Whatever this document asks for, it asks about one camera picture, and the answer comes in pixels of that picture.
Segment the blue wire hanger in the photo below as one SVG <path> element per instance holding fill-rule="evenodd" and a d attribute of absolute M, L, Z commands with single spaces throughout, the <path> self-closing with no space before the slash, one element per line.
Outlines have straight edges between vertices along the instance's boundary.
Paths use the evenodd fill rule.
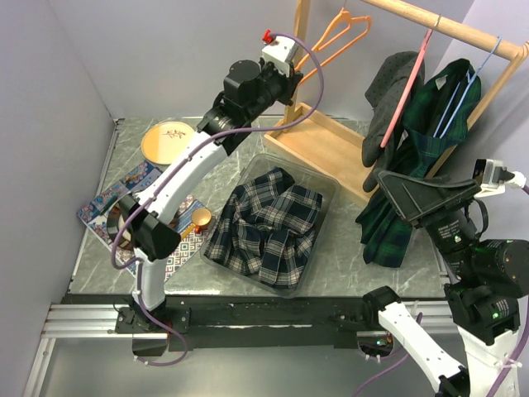
<path fill-rule="evenodd" d="M 496 43 L 493 49 L 488 53 L 481 65 L 471 73 L 469 70 L 466 71 L 464 78 L 455 86 L 450 100 L 448 101 L 444 112 L 441 115 L 441 119 L 438 122 L 433 136 L 436 138 L 444 138 L 446 133 L 449 131 L 451 124 L 455 120 L 455 116 L 460 110 L 469 90 L 472 88 L 475 80 L 478 78 L 480 71 L 487 64 L 488 60 L 495 54 L 496 49 L 502 42 L 502 37 L 497 36 Z"/>

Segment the orange plastic hanger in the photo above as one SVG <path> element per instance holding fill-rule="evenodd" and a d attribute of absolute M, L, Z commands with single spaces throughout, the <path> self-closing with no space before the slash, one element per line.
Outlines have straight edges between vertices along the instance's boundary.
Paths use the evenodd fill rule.
<path fill-rule="evenodd" d="M 320 67 L 323 69 L 352 46 L 362 41 L 370 33 L 372 25 L 372 16 L 354 15 L 346 7 L 342 7 L 331 19 L 318 41 L 312 46 L 312 52 L 315 55 L 327 51 L 328 48 L 335 49 L 324 60 L 320 60 Z"/>

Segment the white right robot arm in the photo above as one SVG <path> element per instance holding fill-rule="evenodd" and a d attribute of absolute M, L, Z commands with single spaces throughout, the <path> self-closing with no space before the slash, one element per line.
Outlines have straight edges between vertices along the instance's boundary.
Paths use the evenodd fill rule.
<path fill-rule="evenodd" d="M 477 203 L 482 227 L 488 227 L 488 211 L 480 200 L 488 187 L 478 175 L 445 183 L 382 170 L 376 179 L 396 214 L 427 232 L 458 279 L 446 284 L 444 293 L 467 362 L 442 349 L 388 286 L 364 295 L 364 324 L 389 332 L 419 365 L 436 396 L 521 395 L 517 371 L 528 326 L 521 322 L 519 300 L 528 295 L 528 242 L 482 239 L 468 212 Z"/>

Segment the pink plastic hanger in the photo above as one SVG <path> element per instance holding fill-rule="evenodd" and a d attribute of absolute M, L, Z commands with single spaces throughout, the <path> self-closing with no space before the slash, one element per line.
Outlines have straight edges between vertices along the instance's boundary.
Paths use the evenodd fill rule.
<path fill-rule="evenodd" d="M 403 89 L 403 92 L 402 92 L 402 95 L 401 95 L 401 98 L 399 99 L 399 102 L 397 104 L 397 107 L 395 108 L 395 111 L 393 113 L 393 116 L 392 116 L 392 119 L 388 125 L 388 128 L 386 129 L 386 132 L 384 133 L 384 137 L 382 139 L 382 141 L 380 142 L 380 145 L 379 147 L 381 149 L 384 149 L 386 147 L 386 145 L 388 144 L 388 141 L 389 141 L 389 138 L 392 136 L 393 134 L 393 130 L 394 128 L 396 127 L 397 125 L 397 122 L 399 120 L 399 118 L 401 117 L 402 115 L 402 112 L 403 112 L 403 109 L 404 109 L 404 105 L 406 104 L 406 101 L 412 91 L 412 87 L 415 83 L 415 80 L 418 76 L 418 72 L 422 66 L 422 62 L 424 60 L 424 57 L 425 57 L 425 54 L 427 52 L 427 47 L 429 46 L 429 42 L 430 42 L 430 39 L 431 39 L 431 36 L 433 34 L 433 31 L 437 28 L 438 24 L 439 24 L 439 21 L 441 19 L 441 16 L 439 16 L 436 20 L 436 22 L 434 23 L 434 27 L 433 28 L 430 28 L 426 35 L 424 36 L 424 39 L 422 41 L 422 44 L 421 44 L 421 47 L 418 51 L 418 54 L 417 54 L 417 58 L 415 60 L 415 63 L 412 67 L 412 71 L 410 73 L 410 75 L 408 76 L 408 79 L 407 79 L 407 82 L 406 82 L 406 85 Z"/>

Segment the navy white plaid skirt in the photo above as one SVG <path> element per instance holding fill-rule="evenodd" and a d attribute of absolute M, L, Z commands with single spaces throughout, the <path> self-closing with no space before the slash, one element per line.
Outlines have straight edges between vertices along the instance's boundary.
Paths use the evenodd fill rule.
<path fill-rule="evenodd" d="M 204 256 L 274 289 L 298 286 L 317 237 L 323 197 L 275 167 L 237 185 L 226 201 Z"/>

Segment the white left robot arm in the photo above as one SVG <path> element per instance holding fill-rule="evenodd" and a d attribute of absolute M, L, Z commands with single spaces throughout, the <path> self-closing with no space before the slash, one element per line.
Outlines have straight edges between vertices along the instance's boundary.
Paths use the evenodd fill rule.
<path fill-rule="evenodd" d="M 134 246 L 134 325 L 146 332 L 155 332 L 163 325 L 165 261 L 181 242 L 180 234 L 169 223 L 179 205 L 210 170 L 248 137 L 256 118 L 275 103 L 292 104 L 302 79 L 303 73 L 291 63 L 237 61 L 183 153 L 137 197 L 128 194 L 120 200 Z"/>

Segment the green plaid skirt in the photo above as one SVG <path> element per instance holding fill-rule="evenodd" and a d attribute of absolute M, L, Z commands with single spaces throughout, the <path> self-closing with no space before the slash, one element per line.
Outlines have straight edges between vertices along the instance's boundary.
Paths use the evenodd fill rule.
<path fill-rule="evenodd" d="M 469 90 L 445 137 L 433 136 L 455 86 L 466 71 L 474 72 L 469 60 L 450 62 L 429 79 L 412 96 L 403 110 L 406 139 L 397 149 L 389 170 L 423 179 L 441 155 L 452 146 L 464 142 L 469 135 L 467 119 L 481 99 L 479 77 Z M 412 227 L 393 210 L 384 193 L 378 189 L 355 220 L 361 226 L 360 242 L 364 245 L 363 260 L 388 268 L 398 268 L 405 257 Z"/>

